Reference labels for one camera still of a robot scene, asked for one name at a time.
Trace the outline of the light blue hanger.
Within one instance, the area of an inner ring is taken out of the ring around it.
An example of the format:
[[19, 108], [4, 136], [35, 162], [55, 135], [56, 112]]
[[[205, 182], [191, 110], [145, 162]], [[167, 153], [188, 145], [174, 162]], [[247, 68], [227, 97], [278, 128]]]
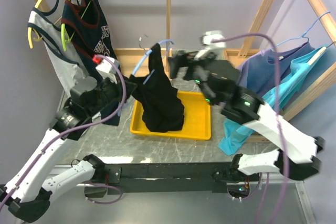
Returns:
[[[141, 47], [141, 41], [142, 41], [142, 37], [139, 37], [139, 47]], [[162, 44], [166, 44], [166, 46], [168, 46], [169, 44], [173, 44], [174, 45], [174, 42], [173, 40], [171, 39], [164, 39], [164, 40], [161, 40], [161, 41], [158, 41], [157, 42], [159, 45], [162, 45]], [[140, 69], [140, 67], [142, 66], [142, 64], [144, 63], [145, 59], [150, 55], [150, 53], [152, 53], [152, 49], [148, 49], [147, 51], [145, 50], [145, 48], [142, 48], [144, 49], [144, 55], [143, 57], [140, 59], [140, 61], [137, 63], [137, 65], [134, 67], [133, 71], [132, 71], [132, 75], [135, 76], [135, 74], [138, 72], [138, 70]], [[122, 109], [125, 109], [129, 106], [129, 103], [126, 101], [124, 103], [124, 105], [122, 106]]]

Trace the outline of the black tank top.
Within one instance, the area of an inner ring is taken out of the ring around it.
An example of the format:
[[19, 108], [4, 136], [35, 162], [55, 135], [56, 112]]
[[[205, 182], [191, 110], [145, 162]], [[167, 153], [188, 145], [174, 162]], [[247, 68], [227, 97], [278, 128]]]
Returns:
[[129, 77], [137, 84], [132, 96], [142, 104], [142, 121], [151, 132], [179, 131], [184, 124], [184, 105], [165, 73], [160, 44], [155, 44], [151, 50], [148, 56], [150, 73]]

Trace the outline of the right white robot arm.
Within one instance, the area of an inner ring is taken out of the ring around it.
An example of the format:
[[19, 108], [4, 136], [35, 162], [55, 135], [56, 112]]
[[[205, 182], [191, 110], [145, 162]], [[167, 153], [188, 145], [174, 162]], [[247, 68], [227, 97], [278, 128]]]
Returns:
[[214, 53], [199, 59], [182, 53], [169, 57], [169, 77], [187, 68], [186, 80], [193, 80], [210, 105], [222, 105], [221, 114], [259, 133], [277, 146], [256, 155], [236, 154], [225, 172], [230, 182], [242, 182], [259, 173], [276, 173], [292, 180], [305, 180], [320, 171], [317, 154], [324, 139], [311, 137], [291, 125], [255, 92], [238, 85], [240, 72], [227, 60], [216, 60]]

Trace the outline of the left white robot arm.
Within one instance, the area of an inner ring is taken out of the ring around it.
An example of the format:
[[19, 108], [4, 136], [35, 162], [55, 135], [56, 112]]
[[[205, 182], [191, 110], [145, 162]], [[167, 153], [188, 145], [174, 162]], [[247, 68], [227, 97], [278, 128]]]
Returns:
[[93, 116], [114, 102], [120, 109], [136, 87], [124, 79], [113, 82], [105, 78], [98, 83], [95, 78], [87, 77], [78, 81], [33, 155], [13, 179], [1, 185], [1, 206], [7, 205], [13, 216], [33, 223], [53, 201], [77, 184], [105, 180], [105, 163], [93, 154], [53, 178], [48, 175], [67, 148], [92, 126]]

